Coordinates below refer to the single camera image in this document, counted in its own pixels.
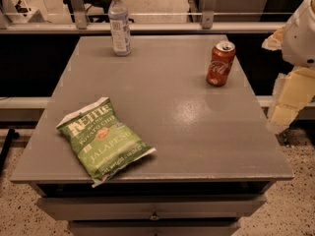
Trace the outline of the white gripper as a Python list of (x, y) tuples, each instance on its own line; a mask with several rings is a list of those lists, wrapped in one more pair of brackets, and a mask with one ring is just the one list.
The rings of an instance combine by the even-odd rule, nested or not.
[(289, 126), (315, 96), (315, 12), (314, 0), (304, 0), (285, 27), (267, 37), (262, 47), (282, 50), (283, 59), (296, 65), (276, 78), (268, 110), (271, 126)]

